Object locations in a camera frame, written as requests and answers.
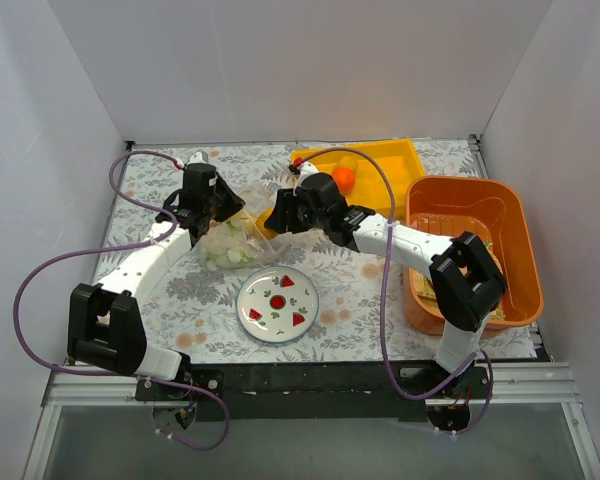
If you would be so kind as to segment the wrinkled fake yellow lemon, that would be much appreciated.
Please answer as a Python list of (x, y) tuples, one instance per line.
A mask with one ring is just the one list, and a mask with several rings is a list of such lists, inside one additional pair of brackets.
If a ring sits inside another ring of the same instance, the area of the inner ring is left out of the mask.
[(258, 218), (257, 218), (257, 220), (255, 222), (255, 225), (256, 225), (258, 231), (267, 240), (274, 239), (277, 236), (277, 233), (274, 230), (271, 230), (271, 229), (267, 228), (266, 225), (265, 225), (266, 221), (271, 216), (272, 211), (273, 211), (272, 208), (269, 208), (269, 209), (263, 211), (258, 216)]

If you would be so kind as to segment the fake orange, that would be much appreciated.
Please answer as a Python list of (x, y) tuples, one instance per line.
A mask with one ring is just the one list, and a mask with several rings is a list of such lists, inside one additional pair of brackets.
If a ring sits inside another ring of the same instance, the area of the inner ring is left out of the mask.
[(355, 188), (356, 172), (350, 168), (337, 167), (332, 171), (331, 177), (342, 195), (348, 195)]

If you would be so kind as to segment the clear zip top bag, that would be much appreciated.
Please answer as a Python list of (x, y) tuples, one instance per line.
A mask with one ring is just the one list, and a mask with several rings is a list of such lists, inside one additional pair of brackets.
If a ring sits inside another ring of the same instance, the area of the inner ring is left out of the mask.
[(274, 194), (262, 183), (251, 183), (238, 190), (243, 208), (228, 220), (213, 221), (208, 233), (197, 244), (200, 264), (206, 270), (255, 268), (276, 263), (296, 264), (306, 258), (301, 245), (274, 238), (260, 228), (262, 214), (274, 206)]

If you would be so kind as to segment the smooth fake yellow lemon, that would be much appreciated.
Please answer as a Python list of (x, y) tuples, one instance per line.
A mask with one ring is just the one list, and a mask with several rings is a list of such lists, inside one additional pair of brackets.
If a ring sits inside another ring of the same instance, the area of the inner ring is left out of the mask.
[(344, 155), (338, 161), (339, 168), (347, 168), (353, 172), (356, 172), (358, 169), (358, 159), (350, 154)]

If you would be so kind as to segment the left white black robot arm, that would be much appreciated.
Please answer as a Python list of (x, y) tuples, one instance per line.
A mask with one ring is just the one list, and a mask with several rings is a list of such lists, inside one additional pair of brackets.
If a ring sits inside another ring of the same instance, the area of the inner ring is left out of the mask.
[(149, 245), (131, 253), (95, 285), (80, 284), (71, 293), (69, 357), (120, 375), (158, 378), (168, 398), (185, 398), (193, 386), (189, 357), (149, 342), (141, 306), (213, 222), (231, 218), (243, 206), (215, 166), (187, 165), (182, 187), (167, 197), (151, 225)]

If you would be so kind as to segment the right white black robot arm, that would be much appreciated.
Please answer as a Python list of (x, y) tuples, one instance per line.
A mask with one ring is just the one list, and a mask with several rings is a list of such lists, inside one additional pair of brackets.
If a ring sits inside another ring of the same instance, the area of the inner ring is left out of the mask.
[(337, 246), (383, 256), (427, 278), (445, 324), (434, 361), (433, 388), (413, 395), (389, 380), (406, 400), (436, 393), (455, 397), (469, 384), (467, 369), (479, 355), (479, 341), (492, 312), (508, 289), (507, 282), (480, 237), (434, 235), (396, 223), (374, 210), (350, 205), (332, 177), (318, 172), (293, 188), (277, 191), (264, 225), (277, 233), (321, 230)]

